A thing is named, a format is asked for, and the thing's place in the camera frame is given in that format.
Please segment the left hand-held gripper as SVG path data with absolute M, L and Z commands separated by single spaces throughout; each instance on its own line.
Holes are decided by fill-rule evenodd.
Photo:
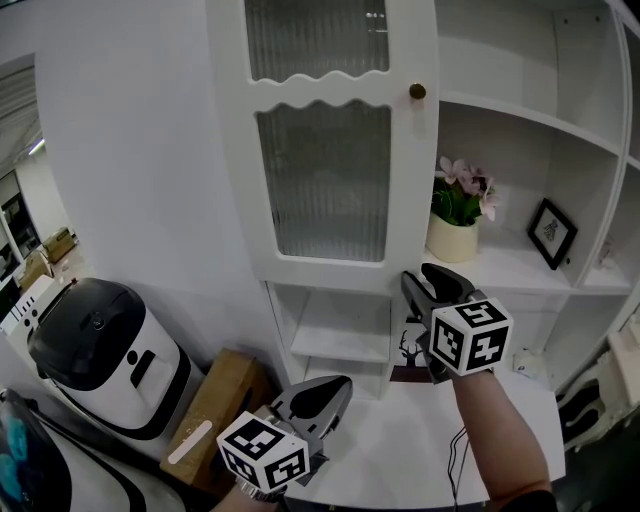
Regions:
M 224 463 L 242 483 L 276 493 L 305 486 L 328 461 L 324 438 L 353 396 L 353 381 L 329 375 L 286 388 L 271 405 L 244 412 L 217 437 Z

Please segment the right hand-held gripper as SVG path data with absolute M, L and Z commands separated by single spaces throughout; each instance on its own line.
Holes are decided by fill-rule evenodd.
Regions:
M 454 376 L 492 371 L 507 352 L 514 320 L 496 298 L 467 301 L 476 288 L 465 277 L 433 263 L 423 263 L 421 273 L 435 297 L 409 271 L 400 277 L 402 294 L 425 332 L 416 340 L 425 357 Z M 439 303 L 463 303 L 439 307 Z

